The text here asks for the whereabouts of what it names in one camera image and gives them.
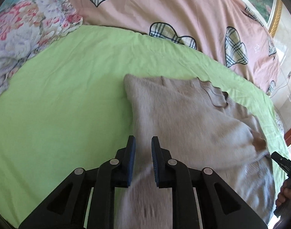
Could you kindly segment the person's right hand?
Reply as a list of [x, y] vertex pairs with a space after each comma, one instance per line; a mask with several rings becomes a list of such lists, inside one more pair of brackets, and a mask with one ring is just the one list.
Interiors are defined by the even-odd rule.
[[281, 186], [280, 192], [275, 201], [276, 207], [279, 207], [280, 205], [285, 203], [286, 200], [291, 200], [291, 189], [288, 188], [288, 182], [288, 179], [285, 180], [283, 185]]

